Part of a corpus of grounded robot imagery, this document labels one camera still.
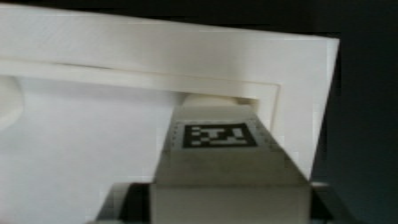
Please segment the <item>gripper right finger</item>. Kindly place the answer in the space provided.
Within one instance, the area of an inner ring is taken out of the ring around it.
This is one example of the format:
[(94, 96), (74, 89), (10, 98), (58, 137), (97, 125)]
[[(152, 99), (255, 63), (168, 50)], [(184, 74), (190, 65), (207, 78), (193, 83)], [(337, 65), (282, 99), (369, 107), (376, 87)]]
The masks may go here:
[(321, 182), (310, 183), (309, 224), (342, 224), (335, 193)]

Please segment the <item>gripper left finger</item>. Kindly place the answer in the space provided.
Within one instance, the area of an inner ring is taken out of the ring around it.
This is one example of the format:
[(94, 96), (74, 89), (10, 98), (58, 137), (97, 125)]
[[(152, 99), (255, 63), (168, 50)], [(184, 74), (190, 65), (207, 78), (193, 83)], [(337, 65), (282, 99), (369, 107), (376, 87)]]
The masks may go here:
[(97, 216), (87, 224), (151, 224), (147, 183), (111, 185)]

